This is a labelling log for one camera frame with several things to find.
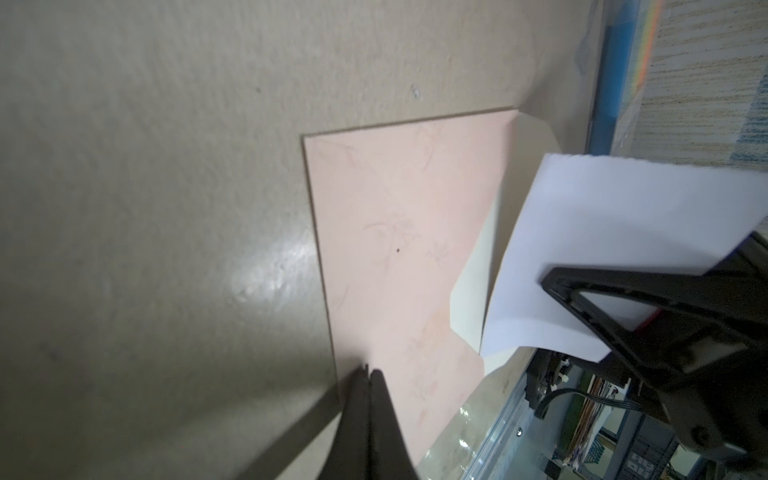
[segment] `screw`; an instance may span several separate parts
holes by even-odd
[[[710,444],[710,433],[703,426],[698,425],[690,430],[690,436],[698,445],[706,447]]]
[[[680,367],[688,366],[694,362],[694,355],[690,352],[689,349],[682,349],[677,353],[675,360],[677,361],[677,365]]]

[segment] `textured wall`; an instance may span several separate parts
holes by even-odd
[[[335,379],[300,135],[520,104],[589,6],[4,1],[0,477],[235,476]]]
[[[667,0],[662,15],[628,155],[768,168],[768,2]]]

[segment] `black cable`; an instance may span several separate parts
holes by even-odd
[[[638,412],[643,411],[640,404],[633,402],[631,400],[606,399],[604,397],[599,397],[599,396],[592,395],[590,393],[582,392],[579,389],[559,389],[559,390],[555,390],[554,392],[550,392],[549,395],[541,399],[541,401],[538,404],[538,407],[536,407],[536,410],[533,412],[533,415],[537,419],[543,419],[545,415],[547,415],[547,407],[552,402],[552,400],[556,399],[559,396],[567,395],[568,393],[577,393],[578,395],[585,397],[587,400],[591,400],[592,402],[600,403],[606,406],[617,407],[619,409],[626,409],[626,410],[637,410]]]

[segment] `white paper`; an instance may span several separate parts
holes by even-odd
[[[553,266],[702,274],[767,214],[765,172],[549,154],[505,251],[481,354],[535,346],[598,362],[608,347],[539,284]]]

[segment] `pink cardboard sheet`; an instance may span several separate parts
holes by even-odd
[[[420,460],[483,378],[449,298],[494,201],[517,111],[305,137],[336,372],[379,368]]]

